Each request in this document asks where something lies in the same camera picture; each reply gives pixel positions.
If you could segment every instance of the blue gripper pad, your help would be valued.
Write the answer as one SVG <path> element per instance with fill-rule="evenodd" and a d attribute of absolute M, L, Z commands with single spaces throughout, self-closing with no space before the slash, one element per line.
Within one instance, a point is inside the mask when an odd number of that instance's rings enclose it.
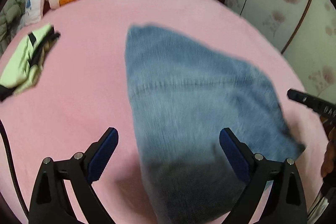
<path fill-rule="evenodd" d="M 223 129 L 220 132 L 219 143 L 238 179 L 248 184 L 251 180 L 250 165 L 231 139 L 226 129 Z"/>
<path fill-rule="evenodd" d="M 118 131 L 111 128 L 108 136 L 100 145 L 95 155 L 92 157 L 88 165 L 88 183 L 92 183 L 100 179 L 107 163 L 109 162 L 114 150 L 116 149 L 119 141 Z"/>

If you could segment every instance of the denim fabric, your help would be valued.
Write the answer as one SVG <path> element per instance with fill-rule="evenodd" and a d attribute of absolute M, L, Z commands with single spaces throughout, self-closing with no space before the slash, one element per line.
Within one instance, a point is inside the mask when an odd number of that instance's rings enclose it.
<path fill-rule="evenodd" d="M 159 224 L 206 223 L 245 187 L 219 145 L 229 127 L 254 153 L 297 159 L 268 78 L 162 28 L 131 27 L 125 61 L 142 180 Z"/>

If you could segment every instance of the hand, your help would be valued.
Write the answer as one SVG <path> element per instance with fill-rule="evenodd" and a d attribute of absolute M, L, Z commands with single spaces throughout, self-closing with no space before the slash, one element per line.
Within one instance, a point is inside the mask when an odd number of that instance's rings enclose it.
<path fill-rule="evenodd" d="M 324 154 L 324 162 L 321 167 L 322 178 L 325 178 L 335 168 L 336 143 L 334 141 L 334 136 L 336 137 L 336 128 L 333 128 L 329 134 L 329 143 L 327 145 L 327 151 Z"/>

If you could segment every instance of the pink blanket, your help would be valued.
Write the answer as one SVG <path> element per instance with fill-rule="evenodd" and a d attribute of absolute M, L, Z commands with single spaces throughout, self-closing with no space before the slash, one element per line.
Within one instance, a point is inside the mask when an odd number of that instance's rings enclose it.
<path fill-rule="evenodd" d="M 69 159 L 85 151 L 108 127 L 115 127 L 119 145 L 93 187 L 116 223 L 156 223 L 140 178 L 124 61 L 128 27 L 148 22 L 247 60 L 269 76 L 292 134 L 307 145 L 297 165 L 307 206 L 312 204 L 322 184 L 320 167 L 327 145 L 323 128 L 317 115 L 287 99 L 287 90 L 303 90 L 302 84 L 283 57 L 244 19 L 215 0 L 79 0 L 22 29 L 1 58 L 0 72 L 21 38 L 47 22 L 62 36 L 46 59 L 39 83 L 0 104 L 0 117 L 28 205 L 44 157 Z M 18 218 L 27 223 L 1 141 L 0 170 L 2 195 Z M 73 193 L 69 195 L 79 220 L 86 223 Z M 253 222 L 260 217 L 266 198 L 267 193 Z"/>

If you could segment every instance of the metal pin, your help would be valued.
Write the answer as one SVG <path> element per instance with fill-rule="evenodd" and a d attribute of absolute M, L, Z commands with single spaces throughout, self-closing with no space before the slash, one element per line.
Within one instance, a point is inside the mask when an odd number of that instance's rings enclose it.
<path fill-rule="evenodd" d="M 262 154 L 259 154 L 259 153 L 256 153 L 254 155 L 254 157 L 255 157 L 256 160 L 263 160 L 264 159 L 264 156 Z"/>
<path fill-rule="evenodd" d="M 83 153 L 82 152 L 78 152 L 73 156 L 76 160 L 79 160 L 83 157 Z"/>
<path fill-rule="evenodd" d="M 288 158 L 288 159 L 287 159 L 287 163 L 288 163 L 289 165 L 293 165 L 293 164 L 295 163 L 295 161 L 294 161 L 293 159 L 291 159 L 291 158 Z"/>
<path fill-rule="evenodd" d="M 44 163 L 44 164 L 48 164 L 50 161 L 51 161 L 51 158 L 50 158 L 50 157 L 46 157 L 46 158 L 43 160 L 43 163 Z"/>

